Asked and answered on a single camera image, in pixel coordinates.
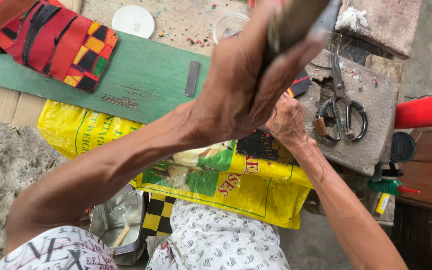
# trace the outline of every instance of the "green glue bottle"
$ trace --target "green glue bottle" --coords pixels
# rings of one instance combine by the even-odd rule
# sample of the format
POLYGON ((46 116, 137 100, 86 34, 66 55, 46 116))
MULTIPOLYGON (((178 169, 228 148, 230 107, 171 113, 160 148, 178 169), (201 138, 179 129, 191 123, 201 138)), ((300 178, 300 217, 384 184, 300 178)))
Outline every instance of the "green glue bottle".
POLYGON ((388 193, 394 196, 400 196, 403 193, 406 192, 412 192, 412 193, 421 193, 421 191, 406 188, 403 186, 403 183, 398 180, 394 179, 385 179, 382 178, 381 181, 368 181, 368 186, 370 189, 382 192, 382 193, 388 193))

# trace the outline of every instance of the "yellow plastic bag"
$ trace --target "yellow plastic bag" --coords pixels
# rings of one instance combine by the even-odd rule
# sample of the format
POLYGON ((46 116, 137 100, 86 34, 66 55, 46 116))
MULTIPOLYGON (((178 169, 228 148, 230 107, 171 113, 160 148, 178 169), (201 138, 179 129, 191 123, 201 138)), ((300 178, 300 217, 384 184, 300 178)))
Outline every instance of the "yellow plastic bag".
MULTIPOLYGON (((38 130, 69 159, 144 126, 89 109, 46 101, 38 130)), ((298 229, 312 188, 300 167, 235 153, 237 141, 177 153, 131 180, 133 187, 212 205, 298 229)))

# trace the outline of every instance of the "red pipe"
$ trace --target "red pipe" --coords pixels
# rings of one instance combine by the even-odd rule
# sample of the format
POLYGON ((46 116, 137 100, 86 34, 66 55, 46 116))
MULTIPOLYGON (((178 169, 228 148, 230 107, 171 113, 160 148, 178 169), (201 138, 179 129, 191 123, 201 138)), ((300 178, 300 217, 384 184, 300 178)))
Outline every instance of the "red pipe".
POLYGON ((432 126, 432 96, 399 103, 394 129, 432 126))

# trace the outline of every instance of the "colorful leather pieces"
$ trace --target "colorful leather pieces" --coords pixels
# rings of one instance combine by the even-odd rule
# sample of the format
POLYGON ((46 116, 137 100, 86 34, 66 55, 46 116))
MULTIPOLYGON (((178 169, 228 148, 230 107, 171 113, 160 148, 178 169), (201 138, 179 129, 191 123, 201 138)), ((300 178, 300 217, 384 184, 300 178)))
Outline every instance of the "colorful leather pieces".
POLYGON ((93 92, 118 40, 116 33, 57 0, 13 1, 0 0, 0 52, 45 76, 93 92))

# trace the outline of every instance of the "black lid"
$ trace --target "black lid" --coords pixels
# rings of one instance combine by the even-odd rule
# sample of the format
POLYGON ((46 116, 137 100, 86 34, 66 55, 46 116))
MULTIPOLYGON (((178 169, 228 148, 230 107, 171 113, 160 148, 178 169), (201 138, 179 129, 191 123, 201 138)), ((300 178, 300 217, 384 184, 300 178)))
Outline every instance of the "black lid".
POLYGON ((394 132, 389 160, 392 163, 410 162, 416 154, 416 142, 406 132, 394 132))

